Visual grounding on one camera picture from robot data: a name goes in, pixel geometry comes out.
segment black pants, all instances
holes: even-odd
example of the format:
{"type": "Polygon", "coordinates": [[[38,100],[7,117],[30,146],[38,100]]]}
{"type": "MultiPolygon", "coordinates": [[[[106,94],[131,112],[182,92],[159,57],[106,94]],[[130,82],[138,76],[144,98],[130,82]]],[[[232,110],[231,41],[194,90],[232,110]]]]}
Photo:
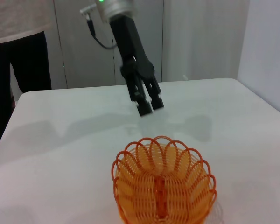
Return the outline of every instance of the black pants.
{"type": "Polygon", "coordinates": [[[20,90],[50,90],[51,79],[44,32],[0,44],[0,139],[12,114],[10,63],[20,90]]]}

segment person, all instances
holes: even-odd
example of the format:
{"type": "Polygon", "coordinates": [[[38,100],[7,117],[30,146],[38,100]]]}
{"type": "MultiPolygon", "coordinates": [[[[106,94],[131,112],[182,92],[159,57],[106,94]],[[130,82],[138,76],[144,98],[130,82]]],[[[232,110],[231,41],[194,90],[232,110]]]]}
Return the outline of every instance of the person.
{"type": "Polygon", "coordinates": [[[50,90],[46,0],[0,0],[0,139],[12,114],[10,64],[20,90],[50,90]]]}

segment cabinet door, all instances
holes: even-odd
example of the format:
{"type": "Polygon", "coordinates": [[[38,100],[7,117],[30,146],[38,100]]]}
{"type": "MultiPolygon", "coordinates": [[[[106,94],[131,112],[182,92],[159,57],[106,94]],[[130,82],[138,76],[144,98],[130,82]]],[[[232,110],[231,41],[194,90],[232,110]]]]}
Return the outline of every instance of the cabinet door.
{"type": "MultiPolygon", "coordinates": [[[[158,82],[162,78],[163,0],[134,0],[137,12],[134,21],[148,59],[153,63],[158,82]]],[[[116,85],[125,84],[120,73],[122,60],[114,50],[116,85]]]]}
{"type": "MultiPolygon", "coordinates": [[[[115,85],[113,51],[103,49],[92,38],[80,9],[89,0],[55,0],[65,73],[69,88],[115,85]]],[[[113,34],[98,11],[91,14],[97,38],[111,46],[113,34]]]]}

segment orange wire basket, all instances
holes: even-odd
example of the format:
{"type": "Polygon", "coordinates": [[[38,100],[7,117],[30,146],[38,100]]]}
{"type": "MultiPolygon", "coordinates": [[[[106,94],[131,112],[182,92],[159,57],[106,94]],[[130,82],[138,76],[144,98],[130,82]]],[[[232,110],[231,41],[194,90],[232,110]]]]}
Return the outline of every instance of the orange wire basket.
{"type": "Polygon", "coordinates": [[[116,156],[112,179],[125,224],[203,224],[217,197],[207,161],[165,136],[129,143],[116,156]]]}

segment white shirt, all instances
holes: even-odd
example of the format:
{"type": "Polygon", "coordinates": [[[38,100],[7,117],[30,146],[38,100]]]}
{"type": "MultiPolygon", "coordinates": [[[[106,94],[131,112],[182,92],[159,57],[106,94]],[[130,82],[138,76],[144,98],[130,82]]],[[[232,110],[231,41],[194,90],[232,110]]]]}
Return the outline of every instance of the white shirt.
{"type": "Polygon", "coordinates": [[[49,13],[47,0],[0,0],[0,43],[44,31],[49,13]]]}

